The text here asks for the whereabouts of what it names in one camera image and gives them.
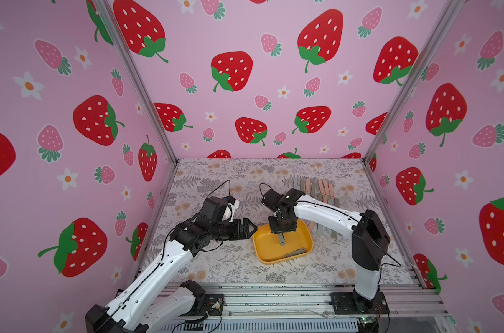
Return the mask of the sage green folding knife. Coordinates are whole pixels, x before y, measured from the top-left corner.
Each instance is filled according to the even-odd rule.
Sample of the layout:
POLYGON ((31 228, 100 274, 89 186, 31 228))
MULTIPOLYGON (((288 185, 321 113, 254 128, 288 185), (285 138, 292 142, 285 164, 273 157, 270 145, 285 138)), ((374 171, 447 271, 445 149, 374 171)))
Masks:
POLYGON ((284 234, 282 234, 282 233, 278 234, 278 239, 279 239, 280 245, 281 246, 285 246, 285 236, 284 236, 284 234))

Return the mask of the yellow plastic storage box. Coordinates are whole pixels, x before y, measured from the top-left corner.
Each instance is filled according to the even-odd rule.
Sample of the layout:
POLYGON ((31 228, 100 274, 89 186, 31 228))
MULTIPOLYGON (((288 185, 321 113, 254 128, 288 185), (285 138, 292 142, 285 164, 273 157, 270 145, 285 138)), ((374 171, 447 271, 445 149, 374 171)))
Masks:
POLYGON ((270 226, 260 226, 253 235, 253 243, 258 259, 263 264, 277 264, 289 259, 303 257, 312 252, 314 242, 311 233, 302 220, 298 220, 298 227, 295 232, 283 233, 285 236, 285 246, 281 246, 278 234, 271 233, 270 226), (306 248, 307 254, 292 258, 284 258, 284 255, 299 248, 306 248))

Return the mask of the grey green folding knife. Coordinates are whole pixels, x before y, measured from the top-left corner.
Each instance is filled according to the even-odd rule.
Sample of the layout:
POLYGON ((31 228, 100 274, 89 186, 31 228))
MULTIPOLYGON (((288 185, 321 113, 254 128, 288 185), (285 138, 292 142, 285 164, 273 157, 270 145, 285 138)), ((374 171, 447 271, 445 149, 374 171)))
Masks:
POLYGON ((306 248, 299 248, 296 251, 293 251, 293 252, 285 254, 284 258, 292 258, 292 257, 297 257, 297 256, 300 256, 300 255, 305 255, 305 254, 307 254, 306 248))

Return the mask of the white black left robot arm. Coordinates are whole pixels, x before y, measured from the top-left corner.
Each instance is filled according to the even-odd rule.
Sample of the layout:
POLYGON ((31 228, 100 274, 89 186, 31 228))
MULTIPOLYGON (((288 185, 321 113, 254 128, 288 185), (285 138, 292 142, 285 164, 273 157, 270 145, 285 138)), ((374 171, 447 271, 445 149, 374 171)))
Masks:
POLYGON ((155 332, 178 316, 203 305, 205 291, 185 282, 173 295, 154 301, 192 259, 211 241, 250 239, 258 227, 250 219, 208 221, 188 219, 170 233, 164 249, 122 293, 107 306, 94 305, 86 314, 87 332, 155 332))

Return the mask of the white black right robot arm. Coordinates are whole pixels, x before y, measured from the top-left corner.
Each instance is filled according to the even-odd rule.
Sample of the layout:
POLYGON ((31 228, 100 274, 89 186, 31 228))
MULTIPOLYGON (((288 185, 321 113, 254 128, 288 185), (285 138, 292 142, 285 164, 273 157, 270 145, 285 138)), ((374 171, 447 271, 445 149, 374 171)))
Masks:
POLYGON ((294 232, 298 220, 308 220, 349 240, 352 258, 357 267, 355 299, 375 299, 380 283, 382 260, 391 241, 376 212, 343 210, 296 189, 291 189, 286 194, 269 190, 263 195, 262 204, 274 213, 269 217, 269 226, 274 234, 294 232))

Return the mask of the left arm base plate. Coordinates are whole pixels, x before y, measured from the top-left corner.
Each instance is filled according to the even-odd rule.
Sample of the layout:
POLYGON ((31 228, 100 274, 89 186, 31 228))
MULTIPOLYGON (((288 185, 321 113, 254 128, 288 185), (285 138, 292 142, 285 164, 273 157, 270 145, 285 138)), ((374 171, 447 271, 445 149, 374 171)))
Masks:
POLYGON ((186 306, 182 306, 176 318, 219 316, 224 309, 224 294, 202 294, 195 296, 186 306))

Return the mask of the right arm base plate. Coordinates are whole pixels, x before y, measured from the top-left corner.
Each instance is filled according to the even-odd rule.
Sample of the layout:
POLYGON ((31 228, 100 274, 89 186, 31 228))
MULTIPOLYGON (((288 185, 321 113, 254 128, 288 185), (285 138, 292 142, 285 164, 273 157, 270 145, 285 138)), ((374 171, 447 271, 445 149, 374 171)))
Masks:
POLYGON ((381 315, 390 314, 385 295, 379 290, 372 300, 367 300, 355 291, 332 293, 330 304, 337 315, 381 315))

